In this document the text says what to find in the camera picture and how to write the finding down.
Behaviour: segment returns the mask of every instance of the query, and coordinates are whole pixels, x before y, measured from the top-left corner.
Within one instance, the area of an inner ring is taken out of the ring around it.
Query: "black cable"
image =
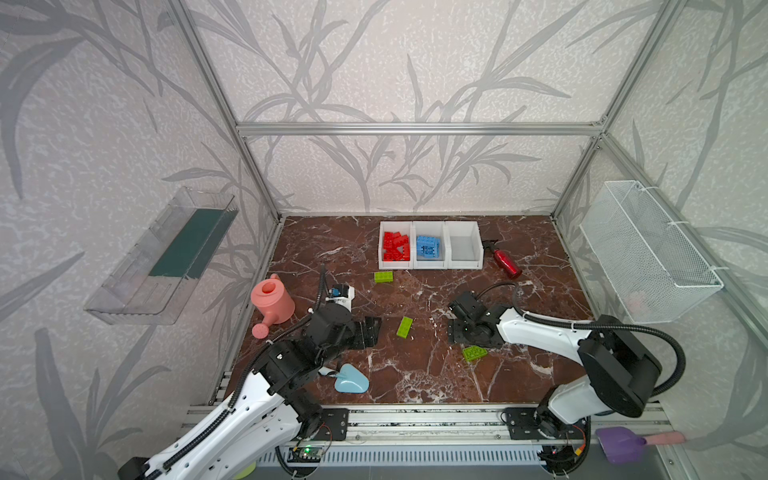
[[[326,266],[325,264],[320,266],[320,281],[319,286],[317,288],[317,301],[315,302],[315,308],[313,311],[317,310],[317,308],[320,305],[321,302],[321,295],[326,292]],[[279,342],[286,336],[290,335],[291,333],[297,331],[302,326],[306,325],[310,320],[312,319],[312,314],[309,313],[304,316],[298,323],[291,326],[288,330],[281,333],[280,335],[275,338],[272,343]],[[197,447],[200,442],[202,442],[204,439],[206,439],[211,433],[214,432],[218,428],[219,425],[225,420],[226,417],[233,411],[235,404],[237,403],[237,399],[240,397],[240,393],[243,391],[243,386],[245,386],[245,381],[248,377],[248,373],[253,369],[253,367],[256,365],[256,362],[258,362],[259,358],[266,352],[266,348],[270,345],[270,343],[264,343],[261,348],[259,349],[259,352],[248,362],[248,365],[246,366],[245,370],[243,371],[243,375],[240,376],[239,379],[237,379],[237,384],[235,385],[234,391],[232,391],[232,396],[230,397],[230,401],[227,403],[227,410],[223,410],[218,417],[216,417],[215,420],[212,421],[208,427],[205,428],[202,432],[200,432],[199,435],[197,435],[194,439],[192,439],[191,442],[187,443],[184,447],[181,448],[178,452],[176,452],[172,457],[170,457],[168,460],[163,462],[163,469],[168,470],[170,467],[172,467],[176,462],[181,460],[187,453],[191,452],[195,447]],[[156,478],[159,476],[162,472],[158,469],[152,472],[147,476],[147,478]]]
[[[516,282],[499,282],[494,283],[490,287],[486,288],[485,290],[481,291],[479,295],[477,295],[477,298],[479,299],[482,295],[484,295],[486,292],[488,292],[491,289],[494,289],[498,286],[503,285],[512,285],[515,287],[515,291],[512,293],[512,305],[515,308],[515,310],[523,316],[523,318],[531,320],[534,323],[539,323],[541,325],[547,325],[547,326],[555,326],[559,328],[564,329],[575,329],[575,330],[596,330],[598,332],[605,332],[605,331],[611,331],[611,330],[629,330],[631,332],[639,332],[639,333],[646,333],[647,335],[653,335],[660,339],[662,339],[664,342],[668,343],[669,346],[672,347],[672,350],[674,350],[675,354],[675,366],[672,374],[670,377],[664,381],[661,385],[654,388],[654,391],[651,392],[651,396],[659,395],[663,392],[666,392],[667,390],[671,389],[677,382],[680,381],[680,379],[683,377],[683,373],[685,373],[685,352],[683,351],[683,347],[675,340],[672,335],[669,335],[666,332],[662,332],[661,330],[650,328],[649,326],[643,326],[643,325],[624,325],[624,324],[611,324],[611,325],[596,325],[594,323],[576,323],[576,322],[558,322],[557,320],[549,320],[549,319],[542,319],[536,316],[535,313],[525,313],[523,312],[518,306],[517,306],[517,296],[518,291],[521,291],[520,286]]]
[[[280,447],[275,447],[275,456],[277,457],[277,463],[280,464],[281,467],[283,467],[283,471],[291,476],[291,478],[305,478],[310,475],[312,475],[315,470],[317,470],[317,467],[313,468],[311,472],[309,473],[299,473],[298,470],[290,470],[288,467],[288,464],[286,463],[286,460],[283,458],[283,453],[280,451]]]

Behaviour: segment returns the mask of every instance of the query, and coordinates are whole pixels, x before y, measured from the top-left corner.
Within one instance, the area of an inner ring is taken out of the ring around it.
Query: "brown marble surface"
[[[475,220],[483,240],[499,239],[521,267],[528,310],[563,318],[587,319],[590,311],[554,226],[547,217],[397,217],[397,220]],[[378,271],[379,222],[385,217],[289,217],[277,244],[270,273],[280,279],[303,314],[314,301],[321,263],[328,284],[355,287],[353,316],[382,317],[379,343],[350,351],[328,366],[349,362],[370,379],[362,395],[338,393],[333,379],[320,377],[307,389],[323,404],[404,402],[538,402],[547,390],[570,382],[584,370],[569,359],[533,347],[507,345],[491,349],[472,365],[460,345],[448,343],[448,304],[465,290],[479,292],[508,280],[486,253],[482,270],[394,270],[392,283],[374,283]],[[500,287],[483,297],[486,306],[509,303],[512,288]],[[414,319],[409,336],[395,335],[403,316]],[[251,324],[260,322],[254,313]],[[272,327],[270,338],[289,322]],[[233,368],[233,388],[261,341],[250,329]]]

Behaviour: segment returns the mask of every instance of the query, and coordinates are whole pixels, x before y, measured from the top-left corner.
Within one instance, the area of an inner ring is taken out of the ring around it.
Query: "pink watering can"
[[[286,286],[280,281],[277,273],[259,282],[250,293],[250,301],[264,315],[264,320],[253,326],[251,333],[258,339],[266,339],[270,334],[270,325],[288,320],[296,304],[288,295]]]

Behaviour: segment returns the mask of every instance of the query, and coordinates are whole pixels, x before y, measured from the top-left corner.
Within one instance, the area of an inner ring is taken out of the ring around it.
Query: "leaf pattern wallpaper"
[[[611,133],[764,306],[768,230],[768,2],[688,2]],[[558,219],[596,307],[623,316],[578,225],[606,180],[623,180],[598,153]],[[659,327],[688,356],[662,396],[700,478],[762,478],[768,468],[768,353],[713,296]],[[673,359],[659,348],[667,368]]]
[[[275,227],[163,2],[0,2],[0,478],[116,478],[207,402]],[[180,186],[240,213],[173,326],[88,296]]]
[[[187,4],[239,121],[590,122],[661,1]],[[249,139],[280,208],[297,213],[545,213],[534,199],[563,189],[586,143]]]

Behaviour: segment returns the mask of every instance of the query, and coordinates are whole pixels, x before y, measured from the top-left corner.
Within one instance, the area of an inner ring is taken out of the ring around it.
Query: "yellow-green object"
[[[241,478],[246,478],[248,475],[253,473],[253,470],[256,470],[256,463],[255,462],[250,464],[250,465],[248,465],[245,468],[245,470],[243,470],[242,472],[240,472],[237,475],[235,475],[234,477],[232,477],[232,479],[233,480],[240,480]]]
[[[400,322],[400,327],[397,329],[397,336],[400,338],[407,338],[411,325],[413,325],[413,319],[404,316],[402,322]]]
[[[482,357],[488,355],[488,350],[480,346],[473,345],[463,349],[462,354],[464,354],[464,358],[467,362],[472,362],[473,360],[481,359]]]
[[[374,272],[373,281],[376,283],[391,282],[394,280],[392,272]]]

